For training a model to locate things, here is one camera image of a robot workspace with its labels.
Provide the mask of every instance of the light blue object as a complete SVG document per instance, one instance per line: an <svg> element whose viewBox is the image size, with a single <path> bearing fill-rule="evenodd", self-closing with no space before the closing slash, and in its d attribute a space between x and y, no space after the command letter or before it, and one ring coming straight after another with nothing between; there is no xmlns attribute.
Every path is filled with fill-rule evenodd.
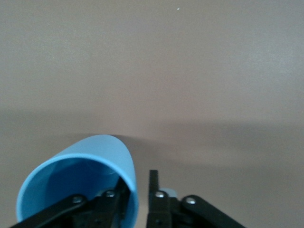
<svg viewBox="0 0 304 228"><path fill-rule="evenodd" d="M131 192L122 228L133 228L138 213L134 165L126 146L110 135L83 139L38 166L19 191L17 219L20 222L72 194L91 200L113 188L119 177Z"/></svg>

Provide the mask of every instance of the beige wall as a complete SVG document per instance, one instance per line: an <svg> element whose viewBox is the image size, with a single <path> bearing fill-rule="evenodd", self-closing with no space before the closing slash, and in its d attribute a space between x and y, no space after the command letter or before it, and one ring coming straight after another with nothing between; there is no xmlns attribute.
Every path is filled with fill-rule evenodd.
<svg viewBox="0 0 304 228"><path fill-rule="evenodd" d="M248 228L304 226L304 1L2 1L0 221L28 173L115 134Z"/></svg>

